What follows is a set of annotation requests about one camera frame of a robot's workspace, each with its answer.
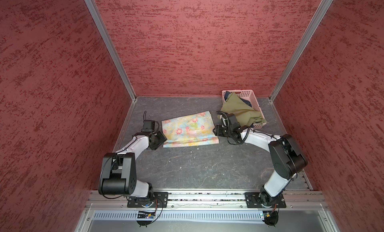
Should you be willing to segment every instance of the pink plastic basket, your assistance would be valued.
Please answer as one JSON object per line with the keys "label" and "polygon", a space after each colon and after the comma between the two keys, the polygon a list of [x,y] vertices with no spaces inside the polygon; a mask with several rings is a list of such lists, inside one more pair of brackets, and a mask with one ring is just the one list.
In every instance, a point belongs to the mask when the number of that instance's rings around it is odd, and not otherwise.
{"label": "pink plastic basket", "polygon": [[[235,92],[239,98],[242,98],[242,99],[245,99],[245,100],[248,100],[249,102],[251,102],[252,108],[254,110],[260,111],[262,113],[262,117],[265,119],[264,114],[262,112],[262,109],[260,109],[259,103],[257,102],[256,96],[255,96],[253,90],[251,90],[251,89],[223,90],[223,91],[221,91],[221,94],[222,94],[221,99],[223,100],[223,103],[225,103],[224,95],[225,95],[226,91]],[[260,129],[263,125],[264,124],[262,124],[262,125],[253,124],[253,127],[255,129]]]}

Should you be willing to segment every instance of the olive green cloth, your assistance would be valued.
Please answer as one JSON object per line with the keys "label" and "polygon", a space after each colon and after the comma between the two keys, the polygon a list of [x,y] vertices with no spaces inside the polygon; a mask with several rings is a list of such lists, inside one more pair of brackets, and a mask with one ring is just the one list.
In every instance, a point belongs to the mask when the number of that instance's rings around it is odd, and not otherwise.
{"label": "olive green cloth", "polygon": [[245,104],[235,92],[228,95],[221,111],[228,114],[234,114],[241,126],[251,126],[253,123],[263,125],[266,123],[262,113]]}

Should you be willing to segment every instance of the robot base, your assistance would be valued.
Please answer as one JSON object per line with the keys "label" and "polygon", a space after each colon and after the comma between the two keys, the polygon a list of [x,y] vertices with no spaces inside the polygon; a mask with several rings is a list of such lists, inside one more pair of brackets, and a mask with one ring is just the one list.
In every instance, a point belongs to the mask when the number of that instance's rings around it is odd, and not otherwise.
{"label": "robot base", "polygon": [[[260,203],[259,192],[247,192],[244,193],[245,200],[247,202],[247,208],[266,208],[263,204]],[[276,197],[276,208],[286,208],[285,200],[283,195],[280,194]]]}
{"label": "robot base", "polygon": [[[168,202],[168,192],[153,192],[153,194],[154,198],[157,199],[157,208],[160,208],[161,206],[166,208]],[[156,205],[155,203],[152,203],[152,200],[153,199],[129,197],[127,208],[154,208]]]}

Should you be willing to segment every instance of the floral cloth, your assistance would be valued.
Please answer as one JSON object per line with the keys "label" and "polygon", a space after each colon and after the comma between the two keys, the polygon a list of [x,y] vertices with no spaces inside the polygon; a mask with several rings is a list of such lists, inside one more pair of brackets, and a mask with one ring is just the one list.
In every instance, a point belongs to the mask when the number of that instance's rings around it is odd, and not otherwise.
{"label": "floral cloth", "polygon": [[161,121],[161,125],[168,139],[164,148],[218,144],[218,137],[212,132],[215,125],[209,111],[167,119]]}

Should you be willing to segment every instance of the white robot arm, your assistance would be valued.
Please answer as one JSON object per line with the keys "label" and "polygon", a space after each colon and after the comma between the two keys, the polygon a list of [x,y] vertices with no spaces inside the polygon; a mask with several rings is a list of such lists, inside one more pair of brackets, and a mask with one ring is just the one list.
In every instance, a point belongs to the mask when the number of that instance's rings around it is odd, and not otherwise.
{"label": "white robot arm", "polygon": [[167,139],[155,129],[158,122],[144,120],[141,133],[133,135],[132,140],[122,149],[115,153],[107,153],[103,157],[100,173],[99,194],[103,195],[126,195],[131,197],[153,200],[153,188],[150,183],[144,183],[136,178],[135,160],[145,149],[156,150]]}
{"label": "white robot arm", "polygon": [[297,173],[308,164],[300,147],[289,134],[277,136],[241,127],[234,114],[222,111],[217,114],[222,116],[222,125],[216,125],[213,130],[215,135],[232,138],[239,145],[250,143],[270,152],[275,170],[261,188],[258,202],[263,207],[274,206],[292,178],[297,177]]}
{"label": "white robot arm", "polygon": [[[263,207],[274,206],[291,179],[308,164],[304,154],[288,134],[277,136],[240,127],[235,115],[221,111],[217,113],[222,115],[222,125],[216,125],[213,129],[215,135],[232,138],[236,144],[250,143],[270,152],[275,170],[261,188],[258,202]],[[141,133],[133,135],[122,149],[104,155],[99,181],[101,195],[126,195],[148,201],[153,199],[152,185],[136,178],[135,160],[143,150],[156,150],[167,140],[159,127],[155,129],[156,123],[144,120]]]}

